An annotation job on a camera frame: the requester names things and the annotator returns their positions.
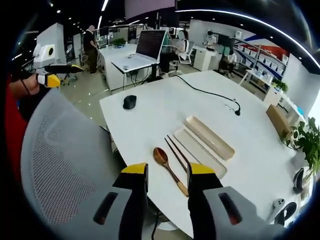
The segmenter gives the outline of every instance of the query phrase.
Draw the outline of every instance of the wooden chopsticks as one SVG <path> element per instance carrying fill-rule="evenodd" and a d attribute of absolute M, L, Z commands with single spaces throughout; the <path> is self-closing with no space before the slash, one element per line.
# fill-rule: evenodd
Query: wooden chopsticks
<path fill-rule="evenodd" d="M 178 146 L 174 143 L 174 141 L 172 141 L 172 139 L 169 137 L 169 135 L 167 135 L 167 137 L 169 138 L 169 140 L 172 142 L 173 146 L 177 149 L 177 151 L 181 154 L 181 156 L 183 157 L 183 159 L 190 164 L 189 160 L 186 158 L 186 156 L 180 151 L 180 149 L 178 148 Z M 171 147 L 171 145 L 169 144 L 169 142 L 167 141 L 166 138 L 164 138 L 164 140 L 166 141 L 166 143 L 169 145 L 169 148 L 171 149 L 171 151 L 173 152 L 173 154 L 175 155 L 176 159 L 179 161 L 179 163 L 181 164 L 181 166 L 183 167 L 184 171 L 187 172 L 187 167 L 183 164 L 183 162 L 181 161 L 180 157 L 177 155 L 177 153 L 174 151 L 174 149 Z"/>

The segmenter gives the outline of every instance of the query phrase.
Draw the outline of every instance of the white desk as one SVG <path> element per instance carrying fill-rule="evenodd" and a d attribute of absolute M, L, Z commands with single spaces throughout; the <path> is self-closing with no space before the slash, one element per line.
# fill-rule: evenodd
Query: white desk
<path fill-rule="evenodd" d="M 219 54 L 217 51 L 209 51 L 199 46 L 194 46 L 193 48 L 196 49 L 193 63 L 195 69 L 207 71 L 209 69 L 215 70 L 219 68 Z"/>
<path fill-rule="evenodd" d="M 271 104 L 276 106 L 281 100 L 281 98 L 283 98 L 283 100 L 289 104 L 290 109 L 288 110 L 286 118 L 288 119 L 289 124 L 291 126 L 295 126 L 300 121 L 306 122 L 305 117 L 298 111 L 298 107 L 290 100 L 290 98 L 287 97 L 287 95 L 284 92 L 276 90 L 270 82 L 258 75 L 253 69 L 246 70 L 246 74 L 242 78 L 239 85 L 241 85 L 249 75 L 254 76 L 255 78 L 262 81 L 264 84 L 267 84 L 269 86 L 269 90 L 266 92 L 266 95 L 263 100 L 265 104 L 267 104 L 268 106 L 270 106 Z"/>
<path fill-rule="evenodd" d="M 182 75 L 195 88 L 236 99 L 241 116 L 230 110 L 237 106 L 223 98 L 193 90 L 177 77 L 155 81 L 100 100 L 112 138 L 127 165 L 149 164 L 148 197 L 179 229 L 193 237 L 188 198 L 170 174 L 153 159 L 153 149 L 166 151 L 172 170 L 187 186 L 187 174 L 167 146 L 164 137 L 183 126 L 194 115 L 235 149 L 221 180 L 254 203 L 257 214 L 267 219 L 275 199 L 296 201 L 294 173 L 288 167 L 295 152 L 283 145 L 266 114 L 267 106 L 253 94 L 214 72 Z M 136 95 L 136 106 L 123 109 L 124 98 Z M 190 160 L 191 155 L 173 138 Z"/>
<path fill-rule="evenodd" d="M 99 49 L 101 58 L 100 64 L 104 67 L 104 75 L 111 91 L 122 88 L 123 85 L 127 86 L 133 84 L 130 77 L 127 77 L 126 74 L 123 75 L 111 62 L 134 54 L 136 48 L 136 44 L 127 43 L 122 48 L 105 47 Z M 140 69 L 137 78 L 135 76 L 133 78 L 136 79 L 137 82 L 140 82 L 147 77 L 147 74 L 151 74 L 151 67 L 149 70 L 148 68 Z"/>

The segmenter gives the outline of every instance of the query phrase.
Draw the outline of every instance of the potted plant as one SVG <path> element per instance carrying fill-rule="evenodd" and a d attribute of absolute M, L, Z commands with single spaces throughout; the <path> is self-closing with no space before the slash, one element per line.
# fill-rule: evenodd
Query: potted plant
<path fill-rule="evenodd" d="M 288 137 L 288 133 L 282 135 L 282 142 L 287 147 L 304 153 L 304 159 L 309 166 L 309 175 L 316 174 L 320 170 L 320 129 L 316 127 L 314 117 L 308 119 L 308 124 L 301 121 L 298 126 L 293 126 L 293 134 Z"/>
<path fill-rule="evenodd" d="M 112 41 L 112 44 L 116 47 L 116 48 L 121 48 L 126 44 L 126 40 L 121 37 L 121 38 L 117 38 L 115 40 Z"/>
<path fill-rule="evenodd" d="M 272 80 L 272 83 L 276 89 L 282 90 L 285 93 L 288 91 L 288 85 L 285 82 L 275 78 Z"/>

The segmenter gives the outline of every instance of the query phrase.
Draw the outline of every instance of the beige tray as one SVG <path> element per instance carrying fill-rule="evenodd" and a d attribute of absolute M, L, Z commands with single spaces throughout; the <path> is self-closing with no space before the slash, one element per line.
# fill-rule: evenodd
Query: beige tray
<path fill-rule="evenodd" d="M 195 116 L 188 117 L 184 124 L 223 160 L 227 161 L 235 155 L 231 146 Z"/>
<path fill-rule="evenodd" d="M 222 179 L 227 173 L 227 168 L 188 131 L 180 129 L 174 133 L 174 137 L 200 164 L 212 168 L 219 179 Z"/>

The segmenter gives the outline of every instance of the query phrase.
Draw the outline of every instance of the wooden spoon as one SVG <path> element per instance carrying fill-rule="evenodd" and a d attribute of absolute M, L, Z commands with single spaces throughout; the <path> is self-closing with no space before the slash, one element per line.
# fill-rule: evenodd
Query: wooden spoon
<path fill-rule="evenodd" d="M 161 148 L 156 147 L 153 150 L 153 158 L 158 164 L 164 166 L 169 171 L 170 175 L 172 176 L 172 178 L 174 179 L 175 183 L 178 185 L 180 190 L 183 192 L 183 194 L 186 197 L 189 197 L 187 188 L 184 186 L 184 184 L 179 180 L 179 178 L 175 175 L 175 173 L 170 168 L 169 162 L 168 162 L 168 156 L 166 152 L 163 151 Z"/>

